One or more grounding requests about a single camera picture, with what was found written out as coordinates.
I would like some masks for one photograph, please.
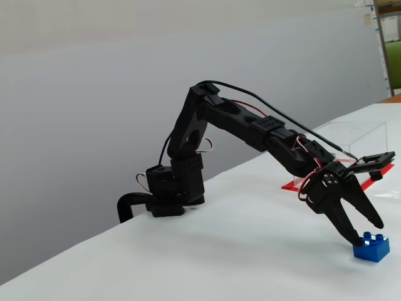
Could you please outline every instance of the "blue lego brick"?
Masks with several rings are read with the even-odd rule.
[[[353,246],[353,256],[365,260],[379,262],[390,252],[390,243],[387,237],[381,234],[372,235],[364,232],[363,247]]]

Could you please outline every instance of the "gray wall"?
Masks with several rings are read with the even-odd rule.
[[[118,198],[140,190],[136,173],[156,165],[188,88],[201,80],[252,90],[310,127],[384,99],[367,10],[333,2],[290,18],[245,10],[236,26],[221,13],[214,30],[3,46],[0,283],[118,223]],[[196,11],[192,19],[208,24]],[[204,156],[206,179],[258,155],[213,126],[207,136],[216,149]]]

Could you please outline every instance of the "white table surface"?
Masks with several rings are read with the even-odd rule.
[[[337,120],[388,121],[389,149],[401,154],[401,104]],[[0,300],[398,300],[400,175],[396,161],[367,190],[383,230],[345,205],[360,234],[389,237],[391,252],[380,263],[354,258],[326,216],[281,189],[291,175],[263,154],[207,181],[197,209],[137,216],[4,284]]]

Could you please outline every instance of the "wire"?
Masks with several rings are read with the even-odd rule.
[[[254,107],[253,105],[250,105],[246,102],[240,102],[239,100],[233,100],[233,102],[239,103],[241,105],[245,105],[247,107],[253,108],[255,111],[258,111],[263,117],[267,117],[267,115],[265,113],[263,113],[262,111],[260,111],[260,109]]]
[[[299,187],[299,190],[298,190],[298,199],[299,199],[300,201],[302,201],[302,202],[305,202],[305,201],[308,200],[308,197],[306,197],[306,198],[302,198],[302,197],[301,197],[301,193],[302,193],[303,188],[304,188],[305,185],[308,183],[308,181],[309,181],[315,174],[317,174],[317,173],[320,171],[320,169],[322,168],[322,165],[321,165],[321,162],[319,161],[319,159],[318,159],[318,158],[313,158],[313,159],[314,159],[315,162],[317,163],[318,167],[317,167],[314,171],[312,171],[310,174],[308,174],[308,175],[305,177],[305,179],[303,180],[303,182],[302,182],[302,184],[301,184],[301,187]]]
[[[204,85],[206,83],[213,83],[215,85],[221,85],[233,90],[237,90],[239,92],[248,94],[254,98],[256,98],[257,100],[259,100],[261,103],[263,103],[265,106],[267,106],[268,108],[270,108],[271,110],[275,111],[277,114],[279,114],[280,116],[284,117],[285,119],[287,119],[288,121],[292,122],[293,124],[297,125],[298,127],[300,127],[301,129],[307,131],[308,133],[314,135],[316,138],[319,138],[320,140],[322,140],[323,142],[326,142],[328,145],[330,145],[332,148],[338,150],[339,152],[342,152],[344,154],[346,154],[348,157],[352,157],[355,160],[359,161],[353,154],[350,154],[346,151],[344,151],[340,146],[332,143],[330,140],[324,138],[323,136],[319,135],[318,133],[316,133],[315,131],[305,127],[304,125],[300,124],[299,122],[297,122],[296,120],[292,119],[290,116],[287,116],[286,114],[282,113],[280,110],[276,109],[274,106],[272,106],[271,104],[269,104],[267,101],[265,101],[263,98],[261,98],[260,96],[257,96],[255,93],[247,91],[245,89],[236,87],[234,85],[230,85],[228,83],[224,83],[224,82],[219,82],[217,80],[205,80],[203,82],[198,83],[197,85]]]
[[[137,179],[138,185],[149,193],[150,192],[149,189],[147,189],[145,186],[143,186],[142,184],[139,183],[138,176],[142,176],[146,179],[146,174],[137,174],[137,176],[135,178]]]
[[[160,154],[159,165],[162,165],[164,151],[165,151],[165,148],[167,147],[167,143],[169,143],[169,140],[171,139],[171,134],[172,134],[172,132],[170,133],[170,135],[167,137],[166,141],[164,142],[162,153]]]
[[[213,142],[209,139],[209,138],[203,138],[202,140],[207,140],[209,143],[210,143],[210,145],[211,145],[211,149],[208,149],[208,150],[197,150],[196,152],[198,153],[198,154],[201,154],[201,153],[203,153],[203,152],[211,152],[211,151],[213,151],[213,148],[214,148],[214,146],[213,146]]]

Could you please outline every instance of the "black robotic arm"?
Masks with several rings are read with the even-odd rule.
[[[360,187],[354,173],[369,172],[373,180],[391,163],[395,153],[364,157],[349,168],[324,149],[272,116],[260,117],[233,100],[221,98],[211,83],[191,87],[170,135],[167,153],[171,166],[158,165],[146,171],[151,194],[130,193],[118,202],[120,221],[132,218],[131,205],[146,204],[153,216],[184,214],[183,206],[204,203],[202,155],[197,152],[207,123],[230,132],[259,152],[268,151],[288,172],[306,177],[300,198],[318,214],[325,214],[339,233],[355,246],[362,241],[346,215],[340,199],[352,204],[377,228],[383,222]]]

